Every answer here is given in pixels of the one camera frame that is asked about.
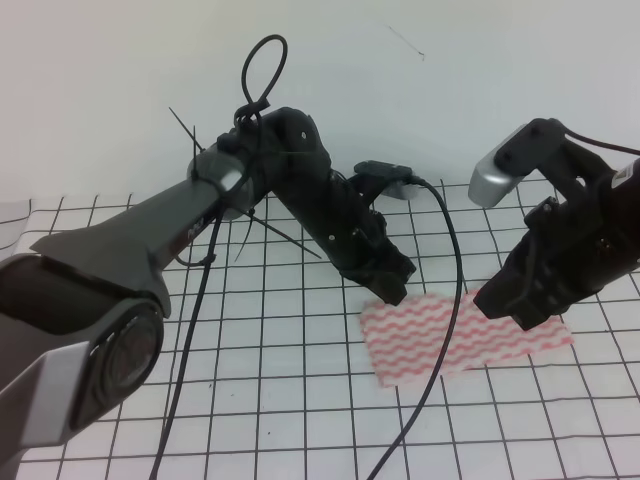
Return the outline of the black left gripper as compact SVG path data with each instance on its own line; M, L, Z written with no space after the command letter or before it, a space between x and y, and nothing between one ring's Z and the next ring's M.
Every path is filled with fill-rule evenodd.
M343 278L386 304L405 298L416 267L388 238L387 222L372 203L389 180L412 176L409 167L364 161L348 179L328 169L294 184L295 218Z

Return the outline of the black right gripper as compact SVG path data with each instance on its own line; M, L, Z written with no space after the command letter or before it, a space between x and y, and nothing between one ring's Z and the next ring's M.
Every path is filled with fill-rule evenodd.
M487 318L531 330L637 267L639 163L615 170L588 142L555 119L534 119L500 149L500 168L539 171L562 198L526 215L527 233L477 292Z

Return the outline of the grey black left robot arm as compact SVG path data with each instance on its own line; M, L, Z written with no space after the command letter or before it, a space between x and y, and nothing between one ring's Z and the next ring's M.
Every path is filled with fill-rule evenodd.
M414 265L371 209L369 175L341 177L312 118L239 116L184 181L1 264L1 457L58 445L149 376L171 313L163 270L211 223L274 195L346 279L400 303Z

